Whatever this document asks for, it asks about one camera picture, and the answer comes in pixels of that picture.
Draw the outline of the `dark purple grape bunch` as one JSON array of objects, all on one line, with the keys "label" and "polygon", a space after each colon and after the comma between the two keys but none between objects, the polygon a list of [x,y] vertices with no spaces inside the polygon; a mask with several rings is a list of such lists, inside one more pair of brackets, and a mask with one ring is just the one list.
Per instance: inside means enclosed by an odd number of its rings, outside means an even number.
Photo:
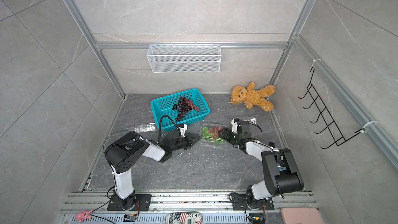
[{"label": "dark purple grape bunch", "polygon": [[178,99],[178,102],[172,107],[173,111],[177,111],[178,115],[175,118],[176,121],[181,121],[186,117],[191,111],[200,111],[200,108],[194,105],[193,101],[182,96]]}]

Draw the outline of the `red grape bunch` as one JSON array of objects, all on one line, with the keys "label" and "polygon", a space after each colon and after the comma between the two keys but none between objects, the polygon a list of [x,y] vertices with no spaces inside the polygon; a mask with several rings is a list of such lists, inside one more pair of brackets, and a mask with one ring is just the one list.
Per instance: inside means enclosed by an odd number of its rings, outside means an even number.
[{"label": "red grape bunch", "polygon": [[218,131],[223,130],[223,127],[209,128],[207,131],[207,136],[210,139],[219,139]]}]

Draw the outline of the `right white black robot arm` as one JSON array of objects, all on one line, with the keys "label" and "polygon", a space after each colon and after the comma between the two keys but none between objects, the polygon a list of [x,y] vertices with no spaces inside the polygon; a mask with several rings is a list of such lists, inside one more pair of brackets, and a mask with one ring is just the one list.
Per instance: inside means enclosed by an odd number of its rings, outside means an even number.
[{"label": "right white black robot arm", "polygon": [[258,127],[256,123],[234,118],[231,125],[231,128],[218,130],[220,137],[262,162],[263,180],[246,190],[248,204],[304,189],[304,181],[290,149],[276,148],[272,142],[266,145],[254,139],[250,126]]}]

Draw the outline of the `teal plastic basket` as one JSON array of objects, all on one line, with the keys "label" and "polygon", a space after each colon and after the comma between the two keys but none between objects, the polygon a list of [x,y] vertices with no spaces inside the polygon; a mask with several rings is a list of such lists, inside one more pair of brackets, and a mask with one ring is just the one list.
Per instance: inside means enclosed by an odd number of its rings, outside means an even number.
[{"label": "teal plastic basket", "polygon": [[[191,110],[183,118],[177,121],[176,118],[178,117],[179,112],[175,105],[178,104],[178,101],[181,97],[191,100],[193,104],[199,108],[199,110]],[[171,120],[167,117],[165,117],[162,120],[162,123],[160,123],[161,117],[163,115],[168,115],[177,125],[191,125],[204,120],[205,117],[210,114],[210,108],[202,93],[198,89],[189,89],[155,99],[151,102],[151,109],[157,127],[165,132],[173,131],[175,130],[175,127]]]}]

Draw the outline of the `flag pattern object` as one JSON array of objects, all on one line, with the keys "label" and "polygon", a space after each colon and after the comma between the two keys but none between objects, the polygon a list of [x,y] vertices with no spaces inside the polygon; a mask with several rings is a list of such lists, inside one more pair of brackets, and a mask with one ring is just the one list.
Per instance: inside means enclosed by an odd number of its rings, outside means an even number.
[{"label": "flag pattern object", "polygon": [[170,213],[165,219],[166,224],[202,224],[203,217],[199,212]]}]

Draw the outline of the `pink pad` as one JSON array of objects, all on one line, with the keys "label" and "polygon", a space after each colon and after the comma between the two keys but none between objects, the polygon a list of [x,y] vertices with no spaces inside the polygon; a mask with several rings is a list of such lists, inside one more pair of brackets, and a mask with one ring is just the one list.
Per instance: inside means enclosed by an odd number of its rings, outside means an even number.
[{"label": "pink pad", "polygon": [[298,207],[280,210],[284,224],[323,224],[316,208]]}]

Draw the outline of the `pink plush toy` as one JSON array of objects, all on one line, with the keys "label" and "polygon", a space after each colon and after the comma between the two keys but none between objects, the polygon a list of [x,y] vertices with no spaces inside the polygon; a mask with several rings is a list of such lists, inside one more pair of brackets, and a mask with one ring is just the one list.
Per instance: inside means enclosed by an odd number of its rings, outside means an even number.
[{"label": "pink plush toy", "polygon": [[88,221],[92,218],[91,212],[92,211],[85,210],[80,213],[77,213],[75,215],[75,220],[79,223]]}]

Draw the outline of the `brown teddy bear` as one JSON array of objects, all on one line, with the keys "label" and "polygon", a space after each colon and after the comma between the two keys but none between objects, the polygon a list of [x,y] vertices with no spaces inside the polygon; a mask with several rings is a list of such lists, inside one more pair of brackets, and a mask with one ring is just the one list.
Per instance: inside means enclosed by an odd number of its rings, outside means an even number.
[{"label": "brown teddy bear", "polygon": [[249,110],[254,106],[258,106],[265,112],[272,111],[274,106],[266,98],[273,95],[276,88],[273,85],[267,85],[263,89],[256,90],[255,86],[255,82],[251,82],[247,88],[234,86],[231,93],[231,103],[244,104]]}]

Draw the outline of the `green grape bunch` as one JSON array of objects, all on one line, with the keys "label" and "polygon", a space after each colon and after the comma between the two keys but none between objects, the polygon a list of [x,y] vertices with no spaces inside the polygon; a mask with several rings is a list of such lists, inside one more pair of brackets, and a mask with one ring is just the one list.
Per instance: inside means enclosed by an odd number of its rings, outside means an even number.
[{"label": "green grape bunch", "polygon": [[223,144],[225,140],[221,137],[223,127],[207,127],[202,128],[202,138],[215,144]]}]

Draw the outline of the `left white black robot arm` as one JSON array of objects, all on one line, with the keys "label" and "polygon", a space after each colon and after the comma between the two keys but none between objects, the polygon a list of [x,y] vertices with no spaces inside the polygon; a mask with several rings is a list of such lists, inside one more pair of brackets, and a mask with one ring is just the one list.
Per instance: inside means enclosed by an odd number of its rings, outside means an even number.
[{"label": "left white black robot arm", "polygon": [[148,140],[134,131],[114,141],[104,150],[104,156],[112,169],[115,194],[121,200],[134,196],[132,168],[141,157],[166,162],[174,151],[188,150],[200,139],[199,135],[178,128],[169,132],[159,142]]}]

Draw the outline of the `clear clamshell container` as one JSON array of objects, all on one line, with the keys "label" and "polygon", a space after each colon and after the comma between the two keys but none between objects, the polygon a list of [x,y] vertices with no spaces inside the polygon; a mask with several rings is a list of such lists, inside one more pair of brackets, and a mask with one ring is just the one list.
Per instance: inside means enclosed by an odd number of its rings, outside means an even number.
[{"label": "clear clamshell container", "polygon": [[239,123],[257,123],[257,117],[256,116],[244,116],[244,117],[237,117],[237,118],[233,118],[231,120],[231,124],[235,124],[238,125]]},{"label": "clear clamshell container", "polygon": [[214,145],[222,145],[226,142],[222,138],[223,129],[226,127],[223,124],[204,122],[200,129],[201,139]]},{"label": "clear clamshell container", "polygon": [[133,131],[137,133],[155,131],[157,128],[155,123],[138,124],[133,127]]}]

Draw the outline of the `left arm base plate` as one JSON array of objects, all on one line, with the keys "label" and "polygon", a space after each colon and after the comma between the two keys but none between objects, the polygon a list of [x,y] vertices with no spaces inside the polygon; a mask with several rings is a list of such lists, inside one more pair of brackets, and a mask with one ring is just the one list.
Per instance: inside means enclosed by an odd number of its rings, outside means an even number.
[{"label": "left arm base plate", "polygon": [[108,211],[148,211],[151,203],[151,194],[131,195],[121,199],[113,194],[107,207]]}]

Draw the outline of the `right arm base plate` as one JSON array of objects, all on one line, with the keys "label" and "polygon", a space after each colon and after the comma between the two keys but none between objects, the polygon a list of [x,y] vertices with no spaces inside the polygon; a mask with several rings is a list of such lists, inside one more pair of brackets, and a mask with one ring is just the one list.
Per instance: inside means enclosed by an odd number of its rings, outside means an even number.
[{"label": "right arm base plate", "polygon": [[232,192],[229,194],[229,200],[233,205],[235,211],[253,210],[253,211],[272,211],[274,210],[274,203],[271,199],[253,200],[250,201],[245,194],[238,194]]}]

